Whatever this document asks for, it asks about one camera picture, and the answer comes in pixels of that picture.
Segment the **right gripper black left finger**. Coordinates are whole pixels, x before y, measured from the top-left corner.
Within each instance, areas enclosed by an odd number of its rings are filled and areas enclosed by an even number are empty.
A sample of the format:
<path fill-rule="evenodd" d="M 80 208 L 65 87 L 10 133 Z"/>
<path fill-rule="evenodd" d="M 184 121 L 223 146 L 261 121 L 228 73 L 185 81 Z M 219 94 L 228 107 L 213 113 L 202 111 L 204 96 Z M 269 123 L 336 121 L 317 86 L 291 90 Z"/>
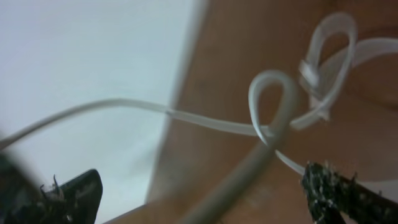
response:
<path fill-rule="evenodd" d="M 1 223 L 94 224 L 103 194 L 99 172 L 89 169 L 60 185 L 35 185 L 1 156 Z"/>

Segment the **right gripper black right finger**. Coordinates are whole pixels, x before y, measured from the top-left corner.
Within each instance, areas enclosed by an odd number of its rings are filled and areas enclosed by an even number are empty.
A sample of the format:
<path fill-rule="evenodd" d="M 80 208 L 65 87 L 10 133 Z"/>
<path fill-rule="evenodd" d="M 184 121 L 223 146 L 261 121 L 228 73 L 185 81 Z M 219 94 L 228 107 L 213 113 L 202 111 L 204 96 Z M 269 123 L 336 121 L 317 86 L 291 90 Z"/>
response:
<path fill-rule="evenodd" d="M 333 169 L 309 162 L 301 186 L 314 223 L 344 223 L 342 213 L 358 224 L 396 224 L 397 203 Z"/>

